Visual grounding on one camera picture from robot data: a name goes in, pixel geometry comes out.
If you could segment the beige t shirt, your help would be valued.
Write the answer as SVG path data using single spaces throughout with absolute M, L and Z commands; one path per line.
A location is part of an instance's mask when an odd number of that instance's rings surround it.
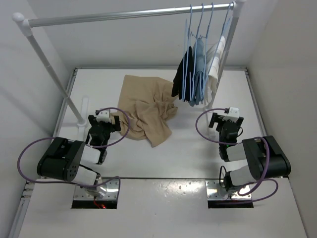
M 117 107 L 120 134 L 134 140 L 149 140 L 152 147 L 165 142 L 172 134 L 167 121 L 178 108 L 171 92 L 173 83 L 160 77 L 125 75 Z

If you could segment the light blue plastic hanger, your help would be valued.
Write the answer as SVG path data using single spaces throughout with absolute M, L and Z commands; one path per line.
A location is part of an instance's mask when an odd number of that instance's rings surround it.
M 183 47 L 183 69 L 182 69 L 182 101 L 186 102 L 191 97 L 192 70 L 189 67 L 189 49 L 191 47 L 191 23 L 192 23 L 193 7 L 190 5 L 190 18 L 189 21 L 185 20 L 185 35 L 184 35 L 184 47 Z

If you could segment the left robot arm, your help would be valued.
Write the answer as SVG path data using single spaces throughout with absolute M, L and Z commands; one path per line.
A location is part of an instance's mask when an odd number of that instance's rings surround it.
M 101 165 L 107 156 L 105 146 L 110 134 L 121 131 L 119 116 L 113 119 L 88 116 L 91 125 L 85 141 L 70 141 L 56 137 L 46 150 L 37 166 L 37 173 L 42 177 L 58 179 L 63 182 L 79 184 L 94 197 L 102 198 L 107 193 L 107 186 L 102 182 L 100 173 L 83 165 L 83 162 Z

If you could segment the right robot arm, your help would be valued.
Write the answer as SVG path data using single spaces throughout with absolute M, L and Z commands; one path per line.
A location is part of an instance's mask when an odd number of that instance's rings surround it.
M 223 194 L 230 197 L 243 185 L 265 179 L 286 177 L 291 173 L 291 164 L 273 136 L 256 139 L 244 139 L 238 143 L 239 130 L 243 118 L 229 119 L 213 113 L 209 127 L 217 124 L 219 133 L 219 154 L 225 162 L 246 161 L 247 164 L 237 170 L 225 171 L 219 179 Z

